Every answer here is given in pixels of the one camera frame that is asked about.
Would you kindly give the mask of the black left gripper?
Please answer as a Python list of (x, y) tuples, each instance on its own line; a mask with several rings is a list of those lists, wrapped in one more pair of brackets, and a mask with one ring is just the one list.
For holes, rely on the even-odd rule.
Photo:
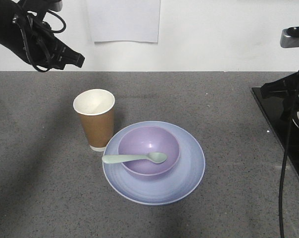
[(64, 70), (67, 64), (81, 68), (85, 57), (54, 36), (43, 21), (50, 0), (0, 0), (0, 44), (37, 71)]

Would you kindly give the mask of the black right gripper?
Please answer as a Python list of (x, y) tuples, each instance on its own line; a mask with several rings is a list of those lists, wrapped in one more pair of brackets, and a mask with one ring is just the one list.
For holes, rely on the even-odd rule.
[(299, 70), (284, 78), (274, 82), (265, 83), (260, 88), (262, 98), (270, 97), (284, 98), (283, 112), (280, 119), (283, 121), (292, 121), (296, 108), (299, 105)]

